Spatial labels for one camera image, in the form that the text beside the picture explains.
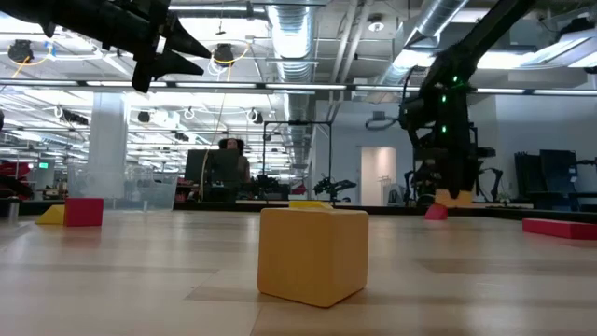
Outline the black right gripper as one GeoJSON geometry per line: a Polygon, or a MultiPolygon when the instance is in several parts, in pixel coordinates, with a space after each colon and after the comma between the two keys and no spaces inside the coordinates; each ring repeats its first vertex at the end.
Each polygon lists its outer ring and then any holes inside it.
{"type": "MultiPolygon", "coordinates": [[[[473,155],[467,95],[468,83],[451,87],[430,87],[416,96],[404,98],[400,104],[398,122],[408,133],[414,157],[419,160],[441,159],[437,163],[437,187],[449,194],[455,192],[455,163],[449,157],[473,155]]],[[[471,191],[474,187],[474,161],[456,160],[456,191],[471,191]]]]}

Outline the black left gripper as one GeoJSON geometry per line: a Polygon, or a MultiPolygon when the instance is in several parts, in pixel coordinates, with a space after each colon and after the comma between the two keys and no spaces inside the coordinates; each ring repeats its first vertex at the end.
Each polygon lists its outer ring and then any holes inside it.
{"type": "Polygon", "coordinates": [[[171,50],[158,52],[160,35],[165,47],[204,59],[212,52],[195,39],[175,13],[171,0],[43,0],[43,22],[96,39],[103,49],[123,49],[137,60],[132,87],[148,92],[150,83],[170,74],[202,76],[204,70],[171,50]]]}

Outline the orange rectangular block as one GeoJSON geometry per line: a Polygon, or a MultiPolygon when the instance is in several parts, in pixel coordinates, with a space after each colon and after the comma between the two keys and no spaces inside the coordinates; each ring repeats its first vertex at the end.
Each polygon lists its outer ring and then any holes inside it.
{"type": "Polygon", "coordinates": [[[466,208],[473,202],[473,194],[470,191],[461,190],[456,198],[452,198],[447,189],[437,189],[435,203],[447,208],[466,208]]]}

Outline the red long block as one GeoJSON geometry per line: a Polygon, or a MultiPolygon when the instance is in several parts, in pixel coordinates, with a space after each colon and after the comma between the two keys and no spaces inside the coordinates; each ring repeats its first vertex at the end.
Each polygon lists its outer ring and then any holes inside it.
{"type": "Polygon", "coordinates": [[[570,240],[597,241],[597,225],[543,218],[525,218],[522,230],[570,240]]]}

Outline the yellow cube block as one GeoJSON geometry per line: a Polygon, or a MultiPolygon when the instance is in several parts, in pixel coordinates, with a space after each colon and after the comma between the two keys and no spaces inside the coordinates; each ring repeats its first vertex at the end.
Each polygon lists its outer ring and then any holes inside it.
{"type": "Polygon", "coordinates": [[[257,289],[328,308],[368,283],[368,213],[267,208],[260,213],[257,289]]]}

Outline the red cube block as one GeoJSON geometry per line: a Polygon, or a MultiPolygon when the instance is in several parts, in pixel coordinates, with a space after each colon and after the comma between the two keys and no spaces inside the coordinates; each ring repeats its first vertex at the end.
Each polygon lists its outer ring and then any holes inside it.
{"type": "Polygon", "coordinates": [[[101,227],[104,200],[102,198],[68,198],[65,201],[65,227],[101,227]]]}

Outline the red triangle block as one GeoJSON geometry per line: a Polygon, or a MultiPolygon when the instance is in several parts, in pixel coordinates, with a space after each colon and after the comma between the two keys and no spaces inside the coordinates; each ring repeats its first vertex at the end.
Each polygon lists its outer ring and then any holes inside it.
{"type": "Polygon", "coordinates": [[[434,203],[426,211],[424,215],[425,220],[446,220],[448,218],[449,209],[442,204],[434,203]]]}

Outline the white door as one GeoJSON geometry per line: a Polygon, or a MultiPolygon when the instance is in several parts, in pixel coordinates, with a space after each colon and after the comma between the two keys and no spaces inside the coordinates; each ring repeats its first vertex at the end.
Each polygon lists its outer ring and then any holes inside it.
{"type": "Polygon", "coordinates": [[[396,150],[362,147],[360,201],[364,206],[386,206],[390,187],[396,182],[396,150]]]}

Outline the white building column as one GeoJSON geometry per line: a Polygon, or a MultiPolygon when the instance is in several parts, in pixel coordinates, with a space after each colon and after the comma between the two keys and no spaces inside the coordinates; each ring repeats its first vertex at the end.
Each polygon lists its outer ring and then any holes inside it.
{"type": "Polygon", "coordinates": [[[91,197],[124,196],[130,108],[122,93],[95,92],[87,172],[91,197]]]}

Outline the person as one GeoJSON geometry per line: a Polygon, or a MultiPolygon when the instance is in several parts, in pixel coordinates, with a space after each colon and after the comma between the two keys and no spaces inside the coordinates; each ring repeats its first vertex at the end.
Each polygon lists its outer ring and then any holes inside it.
{"type": "Polygon", "coordinates": [[[242,183],[248,183],[251,179],[250,174],[250,162],[243,155],[244,142],[242,139],[237,138],[226,138],[218,141],[218,147],[220,149],[235,149],[239,154],[237,171],[239,174],[240,181],[242,183]]]}

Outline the black computer monitor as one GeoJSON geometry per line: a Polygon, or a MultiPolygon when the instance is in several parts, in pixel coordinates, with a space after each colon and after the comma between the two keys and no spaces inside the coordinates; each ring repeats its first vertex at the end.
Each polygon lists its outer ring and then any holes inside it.
{"type": "Polygon", "coordinates": [[[184,178],[194,182],[238,185],[240,155],[234,149],[191,149],[187,152],[184,178]]]}

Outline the clear plastic bin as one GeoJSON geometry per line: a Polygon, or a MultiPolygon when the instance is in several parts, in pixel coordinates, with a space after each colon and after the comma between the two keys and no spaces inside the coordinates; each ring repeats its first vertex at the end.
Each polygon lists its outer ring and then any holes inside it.
{"type": "Polygon", "coordinates": [[[122,173],[100,172],[86,165],[67,168],[70,197],[104,199],[105,210],[172,210],[177,186],[176,175],[128,166],[122,173]]]}

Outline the yellow triangle block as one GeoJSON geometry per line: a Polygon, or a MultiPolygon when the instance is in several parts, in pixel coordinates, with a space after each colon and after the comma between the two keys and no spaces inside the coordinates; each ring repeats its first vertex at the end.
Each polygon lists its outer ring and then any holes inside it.
{"type": "Polygon", "coordinates": [[[64,223],[65,205],[52,205],[36,221],[36,225],[62,226],[64,223]]]}

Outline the silver ventilation duct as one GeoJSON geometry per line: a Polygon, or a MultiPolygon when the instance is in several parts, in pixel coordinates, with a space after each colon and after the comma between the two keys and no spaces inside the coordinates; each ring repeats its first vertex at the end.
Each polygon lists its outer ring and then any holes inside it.
{"type": "Polygon", "coordinates": [[[410,47],[425,39],[431,39],[437,44],[441,32],[468,2],[469,0],[424,0],[421,11],[415,18],[399,23],[393,40],[392,60],[378,77],[376,84],[396,86],[418,62],[417,53],[410,50],[410,47]]]}
{"type": "MultiPolygon", "coordinates": [[[[271,41],[276,58],[278,81],[284,84],[313,82],[314,22],[316,10],[312,7],[277,5],[267,6],[271,23],[271,41]]],[[[284,112],[288,121],[313,118],[311,96],[305,93],[284,93],[284,112]]],[[[288,126],[292,145],[293,163],[308,163],[312,126],[288,126]]]]}

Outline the black metal gantry frame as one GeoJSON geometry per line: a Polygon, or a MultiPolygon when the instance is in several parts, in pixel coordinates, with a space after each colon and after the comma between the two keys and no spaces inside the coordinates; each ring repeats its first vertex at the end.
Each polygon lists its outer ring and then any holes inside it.
{"type": "Polygon", "coordinates": [[[301,120],[291,119],[287,121],[269,121],[263,123],[261,132],[262,154],[261,154],[261,174],[266,174],[267,161],[267,143],[274,135],[279,135],[283,140],[289,140],[289,149],[287,157],[289,159],[288,167],[293,177],[288,178],[290,185],[294,180],[301,180],[305,183],[305,200],[312,200],[315,196],[312,190],[312,154],[314,149],[314,137],[316,131],[320,130],[328,140],[328,165],[325,177],[331,177],[332,173],[332,126],[331,121],[301,120]]]}

